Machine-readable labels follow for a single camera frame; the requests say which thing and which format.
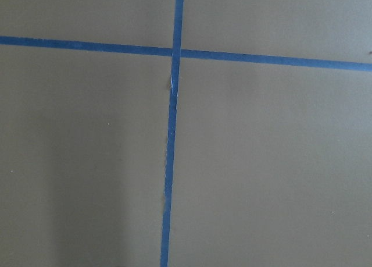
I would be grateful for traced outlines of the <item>crossing blue tape strip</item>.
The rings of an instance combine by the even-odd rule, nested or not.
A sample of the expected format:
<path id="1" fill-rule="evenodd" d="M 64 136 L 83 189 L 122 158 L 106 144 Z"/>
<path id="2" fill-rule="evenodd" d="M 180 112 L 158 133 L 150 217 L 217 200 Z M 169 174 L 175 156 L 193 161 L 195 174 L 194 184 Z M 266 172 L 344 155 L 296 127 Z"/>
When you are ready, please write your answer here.
<path id="1" fill-rule="evenodd" d="M 159 266 L 161 267 L 166 267 L 169 264 L 171 203 L 172 203 L 174 150 L 175 150 L 176 123 L 177 123 L 178 82 L 179 82 L 180 59 L 181 59 L 183 7 L 184 7 L 184 0 L 175 1 L 174 24 L 173 24 L 173 45 L 172 45 L 172 52 L 171 52 L 166 164 L 165 164 L 164 191 L 163 191 L 164 203 L 163 203 L 163 216 L 162 216 L 162 238 L 161 238 L 161 244 L 160 244 Z"/>

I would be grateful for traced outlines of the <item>long blue tape strip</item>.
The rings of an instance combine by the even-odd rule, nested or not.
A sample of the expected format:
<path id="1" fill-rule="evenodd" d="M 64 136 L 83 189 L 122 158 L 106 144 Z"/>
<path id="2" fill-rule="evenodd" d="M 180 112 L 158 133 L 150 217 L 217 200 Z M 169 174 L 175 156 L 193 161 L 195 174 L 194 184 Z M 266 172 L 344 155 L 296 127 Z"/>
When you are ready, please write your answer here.
<path id="1" fill-rule="evenodd" d="M 172 49 L 162 47 L 148 47 L 139 45 L 107 44 L 98 42 L 54 40 L 44 38 L 1 36 L 2 45 L 14 45 L 24 47 L 57 48 L 95 52 L 113 52 L 123 54 L 172 56 Z M 337 60 L 292 58 L 284 56 L 238 54 L 230 52 L 201 51 L 193 49 L 181 49 L 182 58 L 224 60 L 232 62 L 249 62 L 286 66 L 315 67 L 325 69 L 354 70 L 370 72 L 370 63 L 345 62 Z"/>

